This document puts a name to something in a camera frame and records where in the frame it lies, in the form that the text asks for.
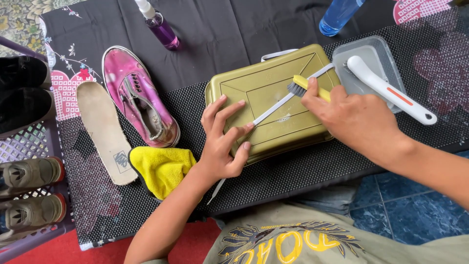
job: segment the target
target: yellow brush handle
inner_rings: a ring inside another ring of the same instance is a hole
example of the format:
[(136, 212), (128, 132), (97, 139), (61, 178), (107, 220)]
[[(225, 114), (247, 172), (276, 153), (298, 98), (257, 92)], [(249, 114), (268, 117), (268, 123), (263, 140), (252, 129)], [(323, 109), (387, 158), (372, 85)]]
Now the yellow brush handle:
[[(304, 88), (305, 90), (308, 89), (308, 80), (302, 76), (299, 75), (293, 75), (293, 82)], [(326, 102), (331, 102), (331, 96), (329, 95), (329, 92), (324, 90), (323, 88), (319, 87), (318, 88), (318, 96)]]

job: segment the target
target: box lid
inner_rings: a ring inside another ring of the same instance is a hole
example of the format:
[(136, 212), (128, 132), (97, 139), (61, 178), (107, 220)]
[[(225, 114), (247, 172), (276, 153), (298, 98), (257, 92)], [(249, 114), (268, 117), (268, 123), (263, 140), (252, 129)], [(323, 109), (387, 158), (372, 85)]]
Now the box lid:
[[(231, 127), (254, 121), (275, 103), (289, 94), (287, 85), (293, 75), (305, 78), (327, 64), (329, 60), (320, 45), (313, 44), (289, 54), (214, 76), (205, 89), (205, 101), (228, 96), (223, 107), (244, 99), (246, 106), (227, 120), (224, 132)], [(339, 85), (334, 69), (318, 77), (319, 86), (330, 91)], [(321, 121), (310, 113), (294, 96), (270, 116), (260, 122), (231, 149), (234, 156), (244, 141), (252, 144), (248, 164), (294, 148), (332, 139)]]

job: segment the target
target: red carpet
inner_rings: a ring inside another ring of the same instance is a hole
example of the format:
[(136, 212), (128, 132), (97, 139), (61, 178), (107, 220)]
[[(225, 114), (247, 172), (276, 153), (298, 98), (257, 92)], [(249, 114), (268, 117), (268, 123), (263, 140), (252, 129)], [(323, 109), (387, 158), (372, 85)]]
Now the red carpet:
[[(220, 229), (211, 218), (206, 223), (187, 224), (182, 236), (169, 254), (170, 264), (201, 264), (219, 234)], [(124, 262), (125, 253), (131, 241), (132, 238), (127, 238), (101, 248), (81, 251), (74, 230), (7, 263), (119, 264)]]

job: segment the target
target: olive green t-shirt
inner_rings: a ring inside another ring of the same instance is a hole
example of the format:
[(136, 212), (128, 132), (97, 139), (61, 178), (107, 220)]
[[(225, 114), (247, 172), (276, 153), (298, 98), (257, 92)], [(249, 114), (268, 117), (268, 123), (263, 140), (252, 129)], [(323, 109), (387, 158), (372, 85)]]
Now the olive green t-shirt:
[(469, 263), (469, 235), (410, 246), (309, 207), (275, 202), (253, 210), (227, 224), (204, 264)]

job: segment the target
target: person's left hand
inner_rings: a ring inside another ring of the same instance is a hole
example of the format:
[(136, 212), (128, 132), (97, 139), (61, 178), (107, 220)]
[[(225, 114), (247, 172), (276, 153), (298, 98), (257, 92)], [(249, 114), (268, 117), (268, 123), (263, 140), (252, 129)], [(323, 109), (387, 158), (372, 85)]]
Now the person's left hand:
[(209, 104), (200, 120), (207, 135), (207, 140), (197, 167), (204, 174), (204, 177), (207, 177), (213, 183), (219, 179), (239, 176), (248, 160), (249, 149), (251, 148), (248, 141), (244, 142), (238, 148), (235, 157), (230, 156), (231, 146), (240, 137), (249, 133), (254, 124), (251, 122), (243, 127), (232, 127), (224, 135), (223, 128), (227, 118), (246, 105), (246, 102), (241, 100), (218, 111), (226, 101), (226, 95), (222, 95), (213, 104)]

